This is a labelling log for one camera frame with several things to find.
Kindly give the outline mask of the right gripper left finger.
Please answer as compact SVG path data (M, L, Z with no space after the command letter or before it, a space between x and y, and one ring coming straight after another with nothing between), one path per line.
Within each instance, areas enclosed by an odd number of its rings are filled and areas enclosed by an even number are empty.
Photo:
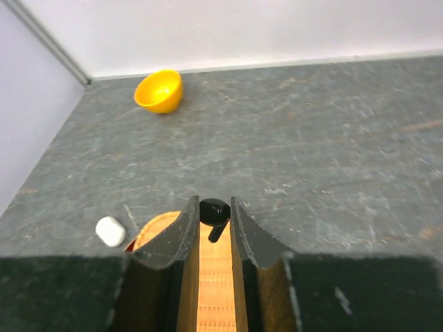
M3 257L2 331L195 331L199 199L119 255Z

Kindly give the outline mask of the black earbud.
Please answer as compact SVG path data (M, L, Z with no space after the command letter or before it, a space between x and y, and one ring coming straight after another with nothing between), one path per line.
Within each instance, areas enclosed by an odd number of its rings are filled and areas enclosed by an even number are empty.
M201 223L212 228L209 242L216 243L230 220L230 206L220 199L203 199L199 202L199 216Z

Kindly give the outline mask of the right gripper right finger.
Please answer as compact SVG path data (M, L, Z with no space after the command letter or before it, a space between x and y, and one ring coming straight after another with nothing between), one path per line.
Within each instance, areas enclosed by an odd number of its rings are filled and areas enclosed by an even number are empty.
M431 257L301 253L231 199L238 331L441 331L442 264Z

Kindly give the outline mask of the white earbud charging case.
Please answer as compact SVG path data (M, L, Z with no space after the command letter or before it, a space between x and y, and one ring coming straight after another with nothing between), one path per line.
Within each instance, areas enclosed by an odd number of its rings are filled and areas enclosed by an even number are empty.
M112 216L105 216L96 223L96 234L111 248L118 247L125 239L125 228Z

